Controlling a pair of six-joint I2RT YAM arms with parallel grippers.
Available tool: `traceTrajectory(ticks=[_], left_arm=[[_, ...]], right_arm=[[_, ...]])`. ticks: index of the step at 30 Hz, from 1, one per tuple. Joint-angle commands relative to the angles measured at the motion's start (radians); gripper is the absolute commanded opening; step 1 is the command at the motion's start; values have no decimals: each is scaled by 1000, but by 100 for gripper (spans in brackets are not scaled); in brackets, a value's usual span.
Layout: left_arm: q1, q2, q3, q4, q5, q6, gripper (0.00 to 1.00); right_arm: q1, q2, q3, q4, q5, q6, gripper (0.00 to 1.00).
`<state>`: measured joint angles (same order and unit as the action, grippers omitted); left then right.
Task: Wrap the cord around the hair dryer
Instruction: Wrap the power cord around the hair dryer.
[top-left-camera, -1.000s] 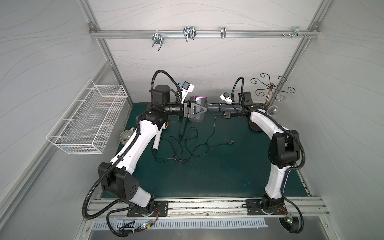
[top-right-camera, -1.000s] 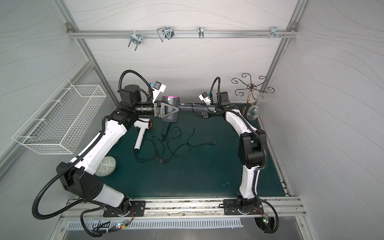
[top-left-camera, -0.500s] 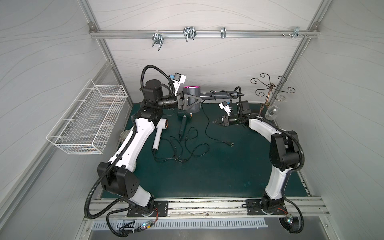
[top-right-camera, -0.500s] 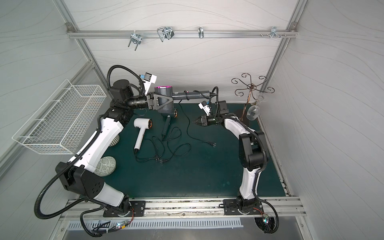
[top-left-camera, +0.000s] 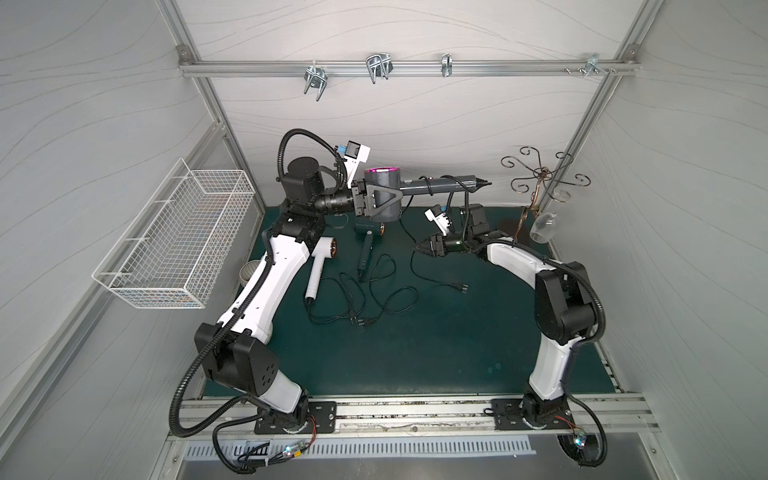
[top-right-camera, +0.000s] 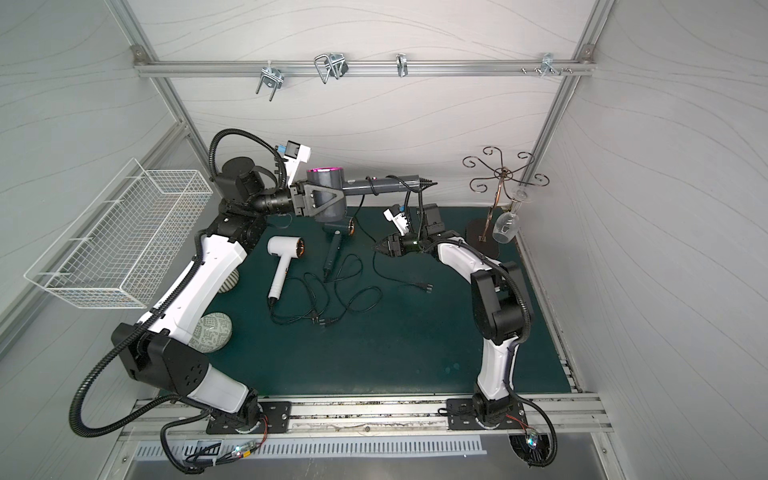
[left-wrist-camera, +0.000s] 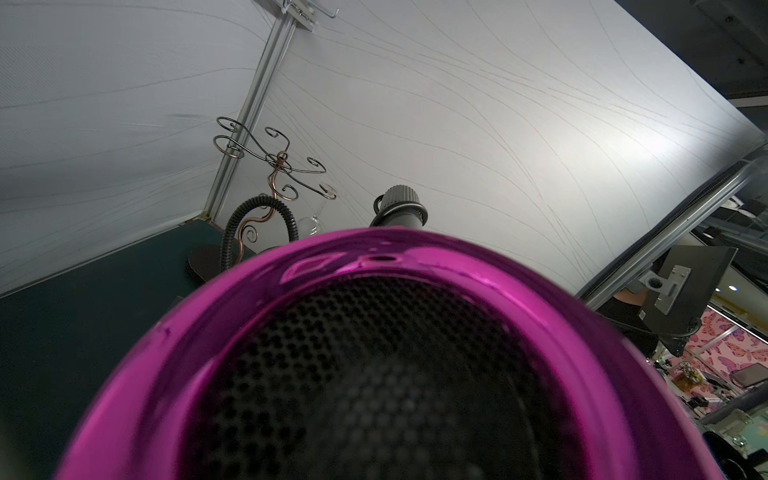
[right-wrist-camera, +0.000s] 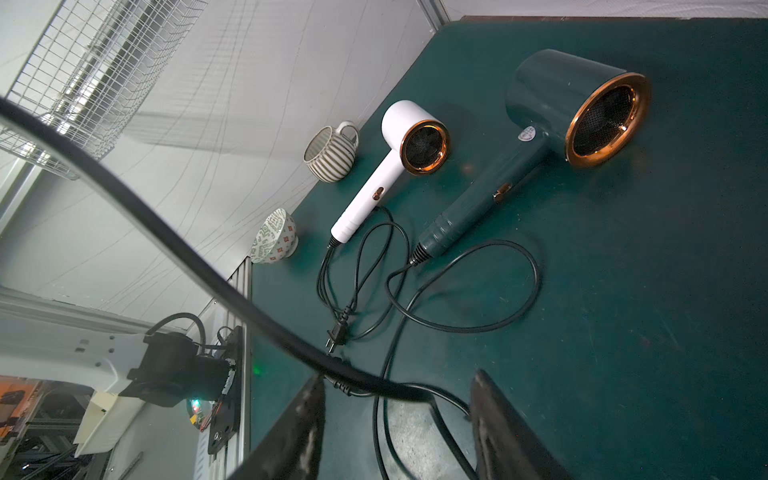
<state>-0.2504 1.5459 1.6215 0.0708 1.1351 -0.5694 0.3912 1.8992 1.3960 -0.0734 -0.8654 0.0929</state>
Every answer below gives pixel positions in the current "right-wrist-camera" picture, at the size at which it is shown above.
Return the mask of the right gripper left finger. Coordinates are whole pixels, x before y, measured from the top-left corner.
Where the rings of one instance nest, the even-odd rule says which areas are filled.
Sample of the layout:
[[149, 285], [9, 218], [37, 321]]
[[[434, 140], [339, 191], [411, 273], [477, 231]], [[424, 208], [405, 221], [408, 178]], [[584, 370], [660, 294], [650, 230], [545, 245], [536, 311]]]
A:
[[324, 379], [311, 377], [229, 479], [317, 479], [326, 418]]

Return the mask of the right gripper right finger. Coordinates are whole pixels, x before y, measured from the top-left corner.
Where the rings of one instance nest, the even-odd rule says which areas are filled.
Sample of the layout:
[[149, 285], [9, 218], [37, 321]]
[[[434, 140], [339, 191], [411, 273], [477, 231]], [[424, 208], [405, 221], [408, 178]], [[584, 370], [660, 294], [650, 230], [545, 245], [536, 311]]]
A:
[[571, 477], [483, 370], [472, 380], [470, 420], [480, 479]]

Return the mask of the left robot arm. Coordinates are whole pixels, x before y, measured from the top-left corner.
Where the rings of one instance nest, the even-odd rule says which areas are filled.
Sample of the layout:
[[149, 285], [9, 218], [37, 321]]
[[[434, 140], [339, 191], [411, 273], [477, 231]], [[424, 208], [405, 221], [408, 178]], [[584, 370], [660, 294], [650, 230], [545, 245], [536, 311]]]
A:
[[1, 372], [174, 407], [216, 401], [236, 378], [234, 347], [212, 346], [188, 312], [154, 324], [1, 290]]

